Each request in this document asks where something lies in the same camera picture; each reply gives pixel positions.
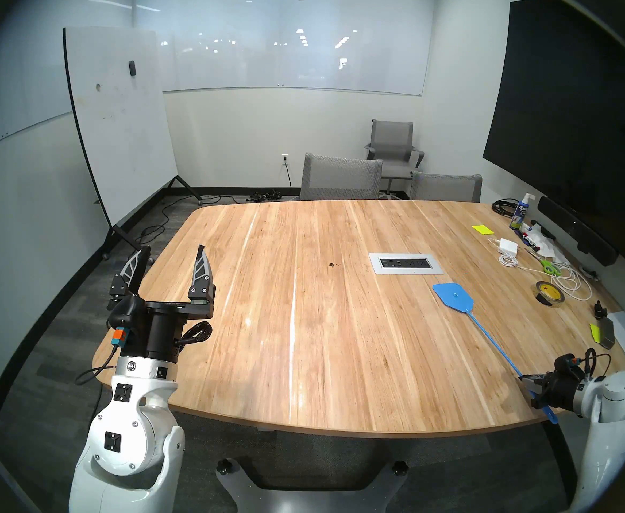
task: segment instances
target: floor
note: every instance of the floor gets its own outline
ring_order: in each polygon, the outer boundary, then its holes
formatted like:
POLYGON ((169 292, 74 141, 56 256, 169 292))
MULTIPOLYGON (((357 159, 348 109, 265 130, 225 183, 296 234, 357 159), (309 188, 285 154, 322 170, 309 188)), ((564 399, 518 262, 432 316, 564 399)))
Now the floor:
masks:
MULTIPOLYGON (((134 228, 163 221, 163 202, 134 228)), ((245 197, 237 197, 243 202, 245 197)), ((223 198, 220 204, 230 204, 223 198)), ((169 208, 165 232, 150 245, 158 255, 196 209, 187 198, 169 208)), ((106 330, 111 278, 130 248, 119 244, 44 333, 0 414, 0 459, 45 513, 68 510, 76 461, 87 437, 99 384, 74 386, 106 330)), ((99 408, 111 393, 103 392, 99 408)), ((405 460, 408 479, 389 512, 557 512, 564 488, 541 425, 453 438, 373 440, 259 432, 253 427, 175 413, 187 435, 175 512, 236 512, 215 477, 215 463, 236 458, 263 487, 362 488, 380 467, 405 460)))

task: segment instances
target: conference table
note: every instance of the conference table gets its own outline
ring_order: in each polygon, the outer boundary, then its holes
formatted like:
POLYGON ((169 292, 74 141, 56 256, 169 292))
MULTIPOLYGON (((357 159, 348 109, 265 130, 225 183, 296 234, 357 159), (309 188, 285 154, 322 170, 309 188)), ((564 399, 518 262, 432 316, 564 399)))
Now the conference table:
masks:
MULTIPOLYGON (((498 262, 514 239, 489 204, 334 200, 194 211, 141 283, 145 300, 188 302, 199 244, 217 286, 213 334, 179 355, 171 408, 275 430, 408 438, 477 434, 546 419, 514 371, 433 285, 456 282, 473 314, 525 374, 583 356, 592 309, 619 305, 599 283, 557 309, 531 288, 547 276, 498 262), (494 231, 482 235, 472 226, 494 231), (377 275, 370 252, 431 254, 442 275, 377 275)), ((522 266, 542 270, 520 249, 522 266)), ((92 360, 111 351, 112 330, 92 360)), ((625 369, 619 343, 610 371, 625 369)), ((607 365, 598 359, 596 375, 607 365)), ((112 371, 99 379, 110 384, 112 371)))

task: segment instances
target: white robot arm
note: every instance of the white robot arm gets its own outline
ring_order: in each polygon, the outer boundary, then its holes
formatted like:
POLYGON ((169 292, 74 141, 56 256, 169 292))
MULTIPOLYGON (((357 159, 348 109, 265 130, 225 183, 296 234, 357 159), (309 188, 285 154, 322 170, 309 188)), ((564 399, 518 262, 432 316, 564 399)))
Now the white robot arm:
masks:
POLYGON ((172 511, 184 431, 167 401, 177 390, 180 351, 211 335, 207 321, 184 336, 182 329, 187 320, 213 316, 215 286, 204 247, 199 246, 189 287, 191 302, 146 302, 137 291, 149 256, 148 247, 134 255, 131 271, 126 265, 111 285, 109 323, 116 327, 113 351, 116 347, 122 351, 111 382, 111 403, 92 422, 75 468, 71 513, 172 511), (160 474, 149 489, 130 484, 129 476, 158 464, 162 464, 160 474))
POLYGON ((564 355, 555 360, 554 372, 520 377, 525 387, 537 394, 531 402, 534 408, 564 408, 590 419, 576 492, 568 510, 572 513, 588 510, 625 462, 625 371, 593 378, 593 369, 595 351, 589 349, 584 360, 564 355), (579 367, 581 362, 586 364, 585 370, 579 367))

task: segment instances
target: television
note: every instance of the television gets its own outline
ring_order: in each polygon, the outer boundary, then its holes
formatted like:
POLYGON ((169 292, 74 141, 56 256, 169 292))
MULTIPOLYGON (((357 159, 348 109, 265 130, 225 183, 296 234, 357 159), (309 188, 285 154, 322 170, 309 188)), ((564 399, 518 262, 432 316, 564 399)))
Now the television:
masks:
POLYGON ((562 0, 511 2, 484 158, 625 258, 625 47, 562 0))

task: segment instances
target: yellow sticky note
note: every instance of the yellow sticky note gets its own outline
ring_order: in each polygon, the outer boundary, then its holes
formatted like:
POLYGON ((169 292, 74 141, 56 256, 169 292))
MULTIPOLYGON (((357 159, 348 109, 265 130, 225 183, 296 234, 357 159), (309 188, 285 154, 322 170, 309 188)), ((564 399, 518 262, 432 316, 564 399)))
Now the yellow sticky note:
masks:
POLYGON ((482 235, 491 235, 493 233, 493 230, 486 228, 485 225, 480 224, 479 226, 472 226, 476 231, 478 231, 479 233, 481 233, 482 235))
POLYGON ((600 343, 600 327, 595 324, 590 324, 590 334, 593 336, 593 340, 600 343))

